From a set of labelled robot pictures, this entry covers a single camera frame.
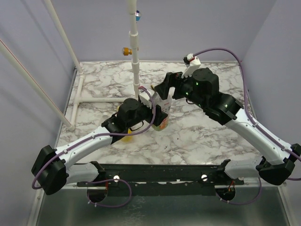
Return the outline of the green label bottle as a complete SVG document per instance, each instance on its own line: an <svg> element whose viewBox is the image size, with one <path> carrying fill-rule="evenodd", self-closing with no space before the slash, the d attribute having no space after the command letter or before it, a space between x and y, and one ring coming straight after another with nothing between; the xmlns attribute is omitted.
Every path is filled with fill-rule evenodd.
<svg viewBox="0 0 301 226"><path fill-rule="evenodd" d="M162 111L168 114L168 116L159 126L152 125L155 131L161 131L168 127L172 99L171 96L168 95L166 100L162 100L157 92L155 92L155 94L153 95L153 99L155 101L155 104L161 106Z"/></svg>

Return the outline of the yellow drink bottle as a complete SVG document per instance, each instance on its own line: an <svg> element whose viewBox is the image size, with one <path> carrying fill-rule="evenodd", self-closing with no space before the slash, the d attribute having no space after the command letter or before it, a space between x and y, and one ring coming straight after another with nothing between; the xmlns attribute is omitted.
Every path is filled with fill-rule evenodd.
<svg viewBox="0 0 301 226"><path fill-rule="evenodd" d="M132 133L133 133L132 130L131 130L131 128L128 129L127 133L128 133L128 134L132 134ZM123 143L130 143L130 142L133 141L133 136L125 136L125 137L123 137L123 138L121 139L121 141L122 141Z"/></svg>

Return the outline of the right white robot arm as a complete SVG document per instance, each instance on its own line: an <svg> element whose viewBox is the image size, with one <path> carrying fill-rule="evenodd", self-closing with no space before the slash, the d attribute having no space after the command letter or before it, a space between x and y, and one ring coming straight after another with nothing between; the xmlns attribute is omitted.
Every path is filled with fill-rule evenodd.
<svg viewBox="0 0 301 226"><path fill-rule="evenodd" d="M209 68L197 69L190 77L167 73L154 89L162 99L167 99L171 87L175 88L173 99L185 98L194 103L210 119L238 133L262 154L253 160L224 161L222 170L216 173L219 183L225 185L237 178L262 178L279 186L290 177L301 155L300 145L284 142L248 117L240 101L219 91L219 77Z"/></svg>

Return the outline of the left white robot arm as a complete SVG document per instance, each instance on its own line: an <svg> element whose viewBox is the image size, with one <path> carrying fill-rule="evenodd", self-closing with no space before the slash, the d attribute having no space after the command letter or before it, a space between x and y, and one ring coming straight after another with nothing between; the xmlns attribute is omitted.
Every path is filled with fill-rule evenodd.
<svg viewBox="0 0 301 226"><path fill-rule="evenodd" d="M148 107L140 100L126 99L118 111L88 135L61 147L43 147L31 169L34 179L32 189L43 189L47 195L59 191L68 183L87 181L94 186L104 182L104 174L92 163L86 165L85 175L73 177L74 164L92 152L112 145L129 136L128 130L146 121L149 126L160 125L168 114L158 104Z"/></svg>

